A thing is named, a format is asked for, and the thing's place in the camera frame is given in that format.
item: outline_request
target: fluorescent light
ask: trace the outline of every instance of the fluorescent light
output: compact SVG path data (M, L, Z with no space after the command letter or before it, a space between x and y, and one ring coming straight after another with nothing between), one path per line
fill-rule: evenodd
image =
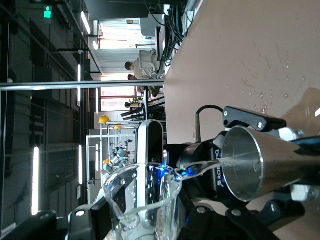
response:
M95 145L95 170L99 171L99 145Z
M36 215L39 210L39 148L33 149L32 168L32 204L31 215Z
M94 50L98 50L98 44L96 43L96 41L93 41L93 47L94 47Z
M320 115L320 108L317 111L315 111L314 117L318 117L319 115Z
M81 81L81 65L78 65L78 82Z
M95 112L99 113L98 88L95 89Z
M88 34L91 34L91 29L90 29L89 23L87 21L86 15L83 11L81 12L81 18L82 18L82 21L83 21L84 26L86 28L86 31L88 32Z
M81 89L79 86L76 87L76 89L78 89L78 102L81 102Z
M82 146L79 145L79 184L82 184Z

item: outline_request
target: white chair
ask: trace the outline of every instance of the white chair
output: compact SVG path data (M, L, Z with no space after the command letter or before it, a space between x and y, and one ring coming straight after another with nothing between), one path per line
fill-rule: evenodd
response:
M144 71L150 71L150 77L156 77L157 79L161 78L164 74L158 74L160 69L160 62L157 61L156 50L139 51L139 65L140 68Z

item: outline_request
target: stainless steel cup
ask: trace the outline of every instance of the stainless steel cup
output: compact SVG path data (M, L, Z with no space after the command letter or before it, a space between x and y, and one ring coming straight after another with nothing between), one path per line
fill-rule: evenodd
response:
M297 144L242 126L232 128L222 147L223 174L243 202L292 184L320 166Z

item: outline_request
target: clear plastic cup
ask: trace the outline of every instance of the clear plastic cup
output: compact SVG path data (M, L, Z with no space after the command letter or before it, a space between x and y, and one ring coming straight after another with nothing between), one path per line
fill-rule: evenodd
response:
M104 186L116 240L174 240L184 221L177 201L183 178L169 166L132 164Z

